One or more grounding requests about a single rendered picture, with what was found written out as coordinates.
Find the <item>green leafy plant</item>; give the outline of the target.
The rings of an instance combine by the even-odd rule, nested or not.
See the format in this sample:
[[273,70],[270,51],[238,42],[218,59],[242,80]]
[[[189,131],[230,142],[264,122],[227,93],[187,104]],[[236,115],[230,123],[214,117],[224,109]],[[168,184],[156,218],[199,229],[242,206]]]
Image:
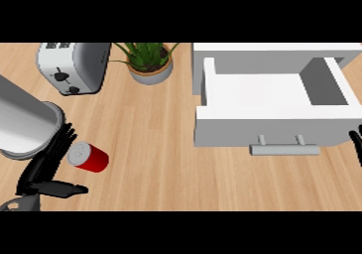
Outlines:
[[170,49],[162,43],[114,43],[122,51],[125,60],[119,61],[139,72],[155,72],[170,62],[170,57],[179,44]]

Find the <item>white drawer front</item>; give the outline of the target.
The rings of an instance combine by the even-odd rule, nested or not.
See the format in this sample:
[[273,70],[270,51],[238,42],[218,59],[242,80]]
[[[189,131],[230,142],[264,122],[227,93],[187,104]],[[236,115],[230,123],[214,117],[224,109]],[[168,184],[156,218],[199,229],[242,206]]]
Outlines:
[[362,124],[362,105],[198,106],[196,147],[248,147],[263,135],[267,144],[304,143],[320,147],[350,140]]

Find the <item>grey plant pot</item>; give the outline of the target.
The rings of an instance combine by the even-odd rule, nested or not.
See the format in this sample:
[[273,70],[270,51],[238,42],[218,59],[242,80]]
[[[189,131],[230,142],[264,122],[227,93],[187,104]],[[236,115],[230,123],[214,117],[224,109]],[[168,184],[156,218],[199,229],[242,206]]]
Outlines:
[[131,66],[127,67],[128,73],[131,75],[131,78],[145,85],[153,85],[161,83],[167,77],[170,76],[171,69],[173,69],[173,60],[168,60],[165,65],[153,72],[140,72],[131,68]]

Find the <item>white drawer box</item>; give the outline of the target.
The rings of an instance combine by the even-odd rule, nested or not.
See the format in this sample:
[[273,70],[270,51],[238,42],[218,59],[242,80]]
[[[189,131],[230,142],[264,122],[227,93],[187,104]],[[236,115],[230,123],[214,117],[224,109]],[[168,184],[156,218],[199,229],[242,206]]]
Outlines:
[[359,105],[334,58],[313,58],[298,73],[221,74],[204,59],[204,105],[310,106]]

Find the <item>silver toaster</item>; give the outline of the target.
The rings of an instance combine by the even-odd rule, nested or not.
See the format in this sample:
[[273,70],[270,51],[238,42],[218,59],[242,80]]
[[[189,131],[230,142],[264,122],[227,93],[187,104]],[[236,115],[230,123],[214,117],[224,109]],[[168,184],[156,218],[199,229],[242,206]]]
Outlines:
[[37,69],[62,96],[96,94],[102,87],[111,43],[41,43]]

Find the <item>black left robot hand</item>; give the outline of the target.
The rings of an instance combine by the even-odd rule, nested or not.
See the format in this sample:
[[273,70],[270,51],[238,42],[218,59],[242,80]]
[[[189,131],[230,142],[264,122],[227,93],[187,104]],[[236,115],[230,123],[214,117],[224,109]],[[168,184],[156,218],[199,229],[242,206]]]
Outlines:
[[88,192],[87,187],[53,180],[62,158],[75,139],[75,129],[72,124],[66,123],[56,132],[44,150],[37,153],[25,167],[16,184],[16,195],[37,193],[68,198]]

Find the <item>white cabinet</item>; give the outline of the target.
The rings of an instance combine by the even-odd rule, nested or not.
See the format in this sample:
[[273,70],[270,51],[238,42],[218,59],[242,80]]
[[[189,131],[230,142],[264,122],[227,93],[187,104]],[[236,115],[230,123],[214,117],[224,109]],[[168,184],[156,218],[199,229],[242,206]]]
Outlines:
[[332,58],[344,68],[362,53],[359,43],[193,43],[192,94],[201,94],[204,58],[221,74],[300,73],[313,58]]

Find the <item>red can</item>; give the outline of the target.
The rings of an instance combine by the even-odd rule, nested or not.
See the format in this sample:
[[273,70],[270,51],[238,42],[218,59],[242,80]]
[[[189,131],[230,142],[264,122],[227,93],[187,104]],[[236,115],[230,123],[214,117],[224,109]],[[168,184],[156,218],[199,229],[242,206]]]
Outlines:
[[66,159],[71,166],[93,173],[102,172],[108,165],[108,154],[84,141],[72,145]]

